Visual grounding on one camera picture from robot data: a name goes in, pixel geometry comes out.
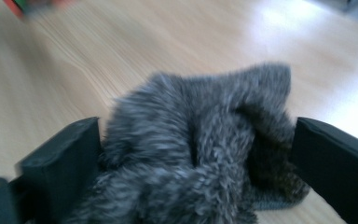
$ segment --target fluffy fur fabric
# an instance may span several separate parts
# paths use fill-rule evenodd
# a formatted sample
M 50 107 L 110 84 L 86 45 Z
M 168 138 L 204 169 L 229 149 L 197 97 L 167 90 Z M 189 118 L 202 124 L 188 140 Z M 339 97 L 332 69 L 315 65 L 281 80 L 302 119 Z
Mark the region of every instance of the fluffy fur fabric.
M 97 178 L 66 223 L 256 223 L 309 187 L 288 152 L 290 69 L 219 76 L 155 74 L 119 100 Z

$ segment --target tabletop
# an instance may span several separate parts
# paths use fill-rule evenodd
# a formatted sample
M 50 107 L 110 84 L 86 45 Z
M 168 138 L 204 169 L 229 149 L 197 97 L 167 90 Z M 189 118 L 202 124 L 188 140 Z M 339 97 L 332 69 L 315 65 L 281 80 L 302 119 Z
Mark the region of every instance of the tabletop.
M 0 176 L 67 124 L 100 117 L 156 71 L 292 68 L 288 111 L 358 137 L 358 22 L 300 0 L 82 0 L 17 19 L 0 1 Z M 260 223 L 344 223 L 312 192 Z

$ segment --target light wood surface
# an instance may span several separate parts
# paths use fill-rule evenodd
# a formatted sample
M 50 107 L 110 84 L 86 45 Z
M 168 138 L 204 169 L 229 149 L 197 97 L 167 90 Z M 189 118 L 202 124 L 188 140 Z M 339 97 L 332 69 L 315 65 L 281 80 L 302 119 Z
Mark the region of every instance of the light wood surface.
M 82 0 L 15 18 L 0 1 L 0 176 L 65 125 L 101 126 L 112 100 L 158 70 L 290 63 L 288 110 L 358 137 L 358 22 L 303 1 Z M 343 223 L 316 193 L 260 223 Z

